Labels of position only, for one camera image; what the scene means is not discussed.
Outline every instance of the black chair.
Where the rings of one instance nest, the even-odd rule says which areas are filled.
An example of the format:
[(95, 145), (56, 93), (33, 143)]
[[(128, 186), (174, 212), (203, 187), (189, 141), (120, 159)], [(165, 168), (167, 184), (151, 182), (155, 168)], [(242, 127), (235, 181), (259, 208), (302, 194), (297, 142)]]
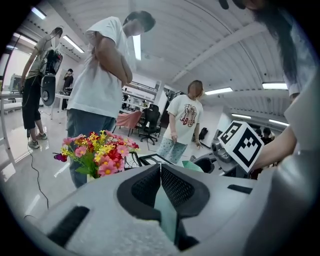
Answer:
[(145, 117), (144, 117), (144, 123), (142, 125), (142, 130), (146, 132), (146, 134), (139, 134), (143, 136), (143, 138), (140, 140), (141, 142), (143, 139), (150, 139), (153, 142), (153, 145), (155, 144), (154, 140), (157, 142), (158, 139), (156, 137), (152, 137), (151, 134), (157, 132), (157, 123), (160, 116), (159, 111), (151, 110), (149, 108), (145, 109)]

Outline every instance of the white wall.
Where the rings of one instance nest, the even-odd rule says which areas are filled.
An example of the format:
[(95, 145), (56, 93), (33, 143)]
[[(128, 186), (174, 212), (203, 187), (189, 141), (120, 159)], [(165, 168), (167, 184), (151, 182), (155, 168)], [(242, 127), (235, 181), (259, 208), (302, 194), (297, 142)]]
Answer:
[(4, 74), (4, 86), (10, 85), (11, 76), (13, 74), (16, 74), (18, 76), (22, 75), (22, 72), (24, 71), (25, 65), (29, 58), (30, 55), (28, 53), (24, 53), (19, 50), (13, 50)]
[(202, 141), (205, 145), (211, 146), (211, 142), (216, 135), (216, 131), (220, 122), (221, 115), (224, 111), (224, 106), (203, 106), (203, 116), (200, 121), (200, 131), (203, 127), (206, 127), (208, 133), (205, 135)]

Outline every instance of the woman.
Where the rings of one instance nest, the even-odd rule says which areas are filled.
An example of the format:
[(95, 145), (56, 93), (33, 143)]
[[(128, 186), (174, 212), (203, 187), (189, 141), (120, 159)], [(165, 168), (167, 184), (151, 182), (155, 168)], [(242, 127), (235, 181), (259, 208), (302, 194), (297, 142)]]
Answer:
[(198, 148), (201, 146), (199, 130), (204, 110), (198, 99), (202, 96), (203, 91), (202, 82), (195, 80), (189, 84), (188, 94), (175, 97), (167, 108), (169, 126), (163, 135), (157, 154), (165, 158), (172, 149), (168, 161), (173, 164), (180, 160), (193, 134), (196, 146)]

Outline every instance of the pink chair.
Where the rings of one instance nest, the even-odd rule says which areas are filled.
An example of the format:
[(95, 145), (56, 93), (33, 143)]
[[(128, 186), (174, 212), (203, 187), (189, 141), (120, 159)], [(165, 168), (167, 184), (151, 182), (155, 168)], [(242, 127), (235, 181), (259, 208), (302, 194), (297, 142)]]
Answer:
[(141, 111), (135, 111), (130, 114), (126, 114), (126, 113), (119, 114), (116, 119), (116, 124), (115, 124), (116, 126), (114, 127), (112, 132), (115, 131), (117, 126), (119, 127), (124, 126), (129, 128), (129, 133), (128, 133), (128, 137), (129, 137), (130, 131), (132, 130), (132, 133), (134, 132), (134, 128), (136, 128), (136, 125), (139, 122), (141, 115), (142, 115)]

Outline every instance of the floor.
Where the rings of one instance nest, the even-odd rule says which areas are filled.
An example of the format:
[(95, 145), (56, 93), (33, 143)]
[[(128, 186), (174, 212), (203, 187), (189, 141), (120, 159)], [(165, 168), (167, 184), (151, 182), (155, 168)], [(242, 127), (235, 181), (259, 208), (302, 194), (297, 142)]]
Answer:
[[(21, 110), (10, 112), (5, 116), (5, 126), (8, 133), (9, 143), (13, 156), (16, 160), (15, 168), (9, 165), (0, 172), (0, 187), (6, 198), (11, 202), (22, 217), (31, 215), (27, 218), (39, 219), (47, 210), (47, 200), (41, 194), (38, 188), (38, 173), (32, 169), (33, 167), (39, 171), (39, 184), (43, 193), (47, 196), (49, 208), (58, 203), (70, 193), (76, 190), (69, 172), (69, 163), (61, 162), (54, 159), (53, 153), (60, 152), (62, 140), (67, 136), (66, 111), (53, 110), (53, 120), (51, 120), (49, 107), (41, 107), (41, 119), (43, 127), (48, 136), (47, 140), (40, 141), (39, 149), (29, 149), (27, 147), (27, 133), (23, 127)], [(122, 127), (116, 128), (114, 133), (127, 136), (128, 129)], [(155, 145), (152, 142), (144, 140), (140, 142), (136, 131), (130, 135), (140, 147), (139, 154), (150, 155), (157, 151), (161, 143), (162, 136)], [(197, 149), (194, 143), (188, 145), (181, 160), (189, 160), (192, 155), (196, 158), (209, 153), (207, 148)], [(0, 164), (7, 159), (4, 146), (0, 147)]]

